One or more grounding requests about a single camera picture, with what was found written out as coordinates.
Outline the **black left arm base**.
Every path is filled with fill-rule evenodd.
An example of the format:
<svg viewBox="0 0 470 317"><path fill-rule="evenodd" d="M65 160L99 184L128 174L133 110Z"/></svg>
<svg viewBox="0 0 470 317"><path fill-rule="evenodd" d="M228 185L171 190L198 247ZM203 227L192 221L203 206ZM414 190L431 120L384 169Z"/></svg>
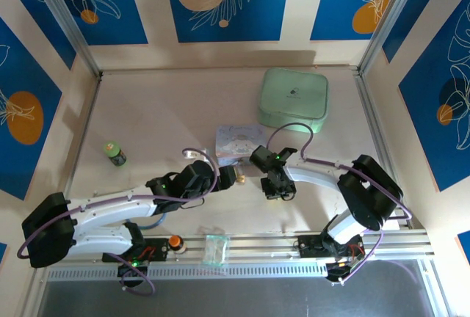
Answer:
<svg viewBox="0 0 470 317"><path fill-rule="evenodd" d="M143 274L148 274L148 267L153 262L165 262L169 250L169 238L144 238L136 244L129 240L119 240L112 248L106 248L101 260L104 263L117 263L117 276L126 279L139 277L139 275L126 264L120 262L110 253L122 258Z"/></svg>

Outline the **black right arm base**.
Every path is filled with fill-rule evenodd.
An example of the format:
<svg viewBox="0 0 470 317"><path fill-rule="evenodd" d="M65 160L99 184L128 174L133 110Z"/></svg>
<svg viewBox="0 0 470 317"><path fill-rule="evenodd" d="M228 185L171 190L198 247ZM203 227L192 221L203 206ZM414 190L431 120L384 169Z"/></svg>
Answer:
<svg viewBox="0 0 470 317"><path fill-rule="evenodd" d="M362 237L353 236L346 244L339 244L325 233L301 235L294 242L301 258L323 260L326 279L342 284L366 257Z"/></svg>

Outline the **pastel cartoon storage box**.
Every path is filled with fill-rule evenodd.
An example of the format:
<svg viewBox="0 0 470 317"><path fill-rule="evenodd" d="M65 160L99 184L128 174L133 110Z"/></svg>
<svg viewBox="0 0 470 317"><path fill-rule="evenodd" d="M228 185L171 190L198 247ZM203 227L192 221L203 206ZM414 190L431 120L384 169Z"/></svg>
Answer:
<svg viewBox="0 0 470 317"><path fill-rule="evenodd" d="M215 156L221 167L249 165L253 151L267 143L266 128L259 124L222 125L215 139Z"/></svg>

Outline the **small orange capped bottle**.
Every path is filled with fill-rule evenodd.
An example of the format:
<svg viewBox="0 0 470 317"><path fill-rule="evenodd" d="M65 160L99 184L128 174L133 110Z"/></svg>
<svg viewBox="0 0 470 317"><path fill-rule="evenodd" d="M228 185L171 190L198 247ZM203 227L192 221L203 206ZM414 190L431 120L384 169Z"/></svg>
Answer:
<svg viewBox="0 0 470 317"><path fill-rule="evenodd" d="M168 239L169 248L177 255L187 250L187 244L182 237L174 235Z"/></svg>

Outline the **clear plastic zip bag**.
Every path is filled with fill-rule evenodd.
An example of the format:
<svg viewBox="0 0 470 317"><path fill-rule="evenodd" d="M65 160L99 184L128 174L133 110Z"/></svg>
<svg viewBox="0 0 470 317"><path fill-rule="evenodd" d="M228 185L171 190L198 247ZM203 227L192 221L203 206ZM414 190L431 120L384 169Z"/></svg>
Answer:
<svg viewBox="0 0 470 317"><path fill-rule="evenodd" d="M220 235L207 235L203 252L203 264L223 266L228 258L230 238Z"/></svg>

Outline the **mint green zip case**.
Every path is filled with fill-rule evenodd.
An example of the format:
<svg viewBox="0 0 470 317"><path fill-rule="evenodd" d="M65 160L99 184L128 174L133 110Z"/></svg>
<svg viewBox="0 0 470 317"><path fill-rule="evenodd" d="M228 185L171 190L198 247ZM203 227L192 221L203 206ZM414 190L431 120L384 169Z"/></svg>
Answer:
<svg viewBox="0 0 470 317"><path fill-rule="evenodd" d="M322 130L329 110L329 81L319 73L270 68L263 77L257 120L271 128L316 134Z"/></svg>

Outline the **small green capped bottle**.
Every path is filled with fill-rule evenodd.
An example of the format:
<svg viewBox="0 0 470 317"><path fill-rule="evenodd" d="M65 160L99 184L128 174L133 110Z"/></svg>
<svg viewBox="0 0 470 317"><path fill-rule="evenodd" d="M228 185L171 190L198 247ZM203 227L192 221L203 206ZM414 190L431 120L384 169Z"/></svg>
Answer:
<svg viewBox="0 0 470 317"><path fill-rule="evenodd" d="M103 146L104 153L106 157L116 166L123 166L126 161L126 155L122 151L122 148L118 143L114 141L108 141Z"/></svg>

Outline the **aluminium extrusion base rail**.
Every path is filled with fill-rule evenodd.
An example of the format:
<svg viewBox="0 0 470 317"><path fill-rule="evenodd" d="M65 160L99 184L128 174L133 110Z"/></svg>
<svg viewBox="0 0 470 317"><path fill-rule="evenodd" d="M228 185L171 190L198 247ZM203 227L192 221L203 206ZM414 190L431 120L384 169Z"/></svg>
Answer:
<svg viewBox="0 0 470 317"><path fill-rule="evenodd" d="M275 277L326 277L323 260L301 258L294 248L296 235L231 236L228 258L223 266L203 264L205 236L184 239L187 250L168 250L165 262L148 267L150 280L247 279ZM361 235L365 261L431 260L434 251L424 230L387 230L384 234Z"/></svg>

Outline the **aluminium table edge rail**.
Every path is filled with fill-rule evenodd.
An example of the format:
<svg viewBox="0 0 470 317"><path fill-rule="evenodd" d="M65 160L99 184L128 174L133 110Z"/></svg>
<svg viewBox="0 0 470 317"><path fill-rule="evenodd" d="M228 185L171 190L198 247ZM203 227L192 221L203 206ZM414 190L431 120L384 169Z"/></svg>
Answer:
<svg viewBox="0 0 470 317"><path fill-rule="evenodd" d="M359 69L353 69L355 84L359 92L362 107L366 115L369 130L372 135L372 140L378 156L378 162L388 175L401 186L398 174L394 168L391 154L386 141L386 135L381 125L379 113L373 100L372 94L369 91L369 86L366 79L363 77Z"/></svg>

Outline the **blue floral wall poster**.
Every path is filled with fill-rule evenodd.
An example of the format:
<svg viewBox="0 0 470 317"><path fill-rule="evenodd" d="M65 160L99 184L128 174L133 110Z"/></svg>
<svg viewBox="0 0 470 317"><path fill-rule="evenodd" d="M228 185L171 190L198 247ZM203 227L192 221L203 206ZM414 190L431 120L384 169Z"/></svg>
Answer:
<svg viewBox="0 0 470 317"><path fill-rule="evenodd" d="M180 43L276 42L286 0L170 0Z"/></svg>
<svg viewBox="0 0 470 317"><path fill-rule="evenodd" d="M0 190L24 200L62 92L0 18Z"/></svg>
<svg viewBox="0 0 470 317"><path fill-rule="evenodd" d="M64 0L88 45L148 42L135 0Z"/></svg>
<svg viewBox="0 0 470 317"><path fill-rule="evenodd" d="M390 0L320 0L311 40L369 39L389 2Z"/></svg>
<svg viewBox="0 0 470 317"><path fill-rule="evenodd" d="M399 91L439 191L470 176L470 0L461 0Z"/></svg>

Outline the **aluminium frame post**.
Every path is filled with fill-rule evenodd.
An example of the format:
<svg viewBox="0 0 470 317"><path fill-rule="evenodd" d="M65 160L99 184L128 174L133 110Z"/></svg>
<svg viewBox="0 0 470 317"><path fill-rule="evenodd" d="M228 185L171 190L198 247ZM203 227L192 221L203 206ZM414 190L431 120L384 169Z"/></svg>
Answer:
<svg viewBox="0 0 470 317"><path fill-rule="evenodd" d="M75 22L64 0L44 0L54 19L75 52L82 58L88 70L96 77L101 77L101 70L91 54L87 41Z"/></svg>
<svg viewBox="0 0 470 317"><path fill-rule="evenodd" d="M375 57L380 52L381 47L388 37L391 29L400 16L403 7L408 0L390 0L383 17L377 25L377 29L372 35L368 46L357 65L357 72L360 77L363 77L368 69L372 66Z"/></svg>

